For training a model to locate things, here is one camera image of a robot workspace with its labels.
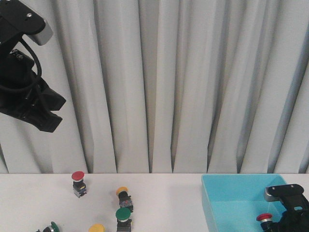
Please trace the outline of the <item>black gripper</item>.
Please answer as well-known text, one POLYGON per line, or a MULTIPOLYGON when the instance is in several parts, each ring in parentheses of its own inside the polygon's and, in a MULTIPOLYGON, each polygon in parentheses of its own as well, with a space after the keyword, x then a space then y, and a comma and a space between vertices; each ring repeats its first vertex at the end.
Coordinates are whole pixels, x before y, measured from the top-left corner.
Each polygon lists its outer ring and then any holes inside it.
POLYGON ((54 132, 62 118, 54 114, 66 100, 32 70, 32 58, 15 49, 0 63, 0 112, 40 131, 54 132))
POLYGON ((303 194, 280 196, 280 202, 285 207, 279 222, 274 223, 273 232, 308 232, 309 202, 303 194))

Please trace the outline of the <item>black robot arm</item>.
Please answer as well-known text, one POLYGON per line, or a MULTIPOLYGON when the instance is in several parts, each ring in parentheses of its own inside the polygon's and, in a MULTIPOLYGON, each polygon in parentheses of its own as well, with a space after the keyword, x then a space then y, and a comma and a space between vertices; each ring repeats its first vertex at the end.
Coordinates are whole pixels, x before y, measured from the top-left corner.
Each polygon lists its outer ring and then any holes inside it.
POLYGON ((0 111, 40 131, 54 132, 62 118, 54 112, 66 100, 42 78, 37 55, 23 39, 37 45, 53 36, 48 22, 20 0, 0 2, 0 111))

